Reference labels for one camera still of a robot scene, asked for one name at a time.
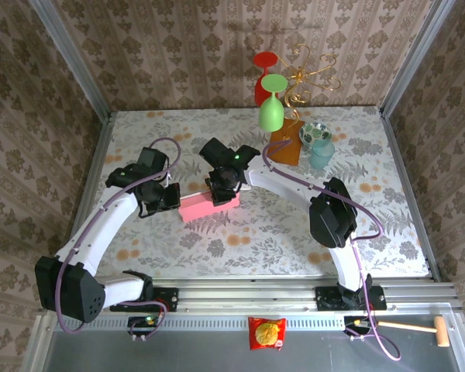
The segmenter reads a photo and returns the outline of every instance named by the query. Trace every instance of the wooden mallet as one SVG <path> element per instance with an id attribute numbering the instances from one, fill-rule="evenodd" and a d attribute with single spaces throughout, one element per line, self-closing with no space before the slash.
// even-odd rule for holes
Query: wooden mallet
<path id="1" fill-rule="evenodd" d="M 402 323 L 381 322 L 377 323 L 380 327 L 390 327 L 399 329 L 409 329 L 411 331 L 430 332 L 436 334 L 437 346 L 449 347 L 450 339 L 448 337 L 448 330 L 446 329 L 446 322 L 442 316 L 434 317 L 434 328 L 421 327 L 420 325 L 410 325 Z"/>

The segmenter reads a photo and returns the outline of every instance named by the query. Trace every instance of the pink block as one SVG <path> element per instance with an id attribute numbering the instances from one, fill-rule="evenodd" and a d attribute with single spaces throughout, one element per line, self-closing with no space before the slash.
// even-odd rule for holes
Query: pink block
<path id="1" fill-rule="evenodd" d="M 184 222 L 190 222 L 194 219 L 205 217 L 213 213 L 225 211 L 239 205 L 239 193 L 229 203 L 214 207 L 212 202 L 212 194 L 210 191 L 202 192 L 201 194 L 190 196 L 189 198 L 181 199 L 181 207 L 179 214 Z"/>

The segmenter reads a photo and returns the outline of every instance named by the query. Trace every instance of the patterned bowl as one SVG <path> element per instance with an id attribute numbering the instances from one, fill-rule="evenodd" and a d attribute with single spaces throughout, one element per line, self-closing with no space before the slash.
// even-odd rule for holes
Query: patterned bowl
<path id="1" fill-rule="evenodd" d="M 320 122 L 306 122 L 300 128 L 300 140 L 308 148 L 312 148 L 315 141 L 332 139 L 332 132 Z"/>

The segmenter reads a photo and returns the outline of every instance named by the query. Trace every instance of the wooden board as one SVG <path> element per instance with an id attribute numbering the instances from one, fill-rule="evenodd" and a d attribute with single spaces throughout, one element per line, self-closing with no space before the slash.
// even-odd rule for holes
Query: wooden board
<path id="1" fill-rule="evenodd" d="M 305 122 L 300 120 L 288 131 L 288 127 L 292 125 L 293 122 L 293 119 L 284 119 L 284 125 L 282 128 L 277 132 L 272 132 L 272 135 L 270 136 L 270 143 L 285 140 L 287 136 L 289 136 L 289 139 L 291 140 L 291 143 L 288 146 L 277 151 L 273 155 L 270 155 L 270 153 L 273 152 L 275 148 L 269 149 L 269 158 L 276 163 L 297 166 L 300 161 L 300 152 L 303 143 L 301 143 L 300 136 L 298 134 L 300 132 L 300 128 L 303 124 L 305 124 Z"/>

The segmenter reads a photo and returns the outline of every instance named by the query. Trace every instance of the red snack bag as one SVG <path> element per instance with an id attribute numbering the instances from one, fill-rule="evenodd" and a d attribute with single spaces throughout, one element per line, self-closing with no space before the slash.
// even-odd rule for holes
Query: red snack bag
<path id="1" fill-rule="evenodd" d="M 280 350 L 286 335 L 286 319 L 248 318 L 250 350 L 274 348 Z"/>

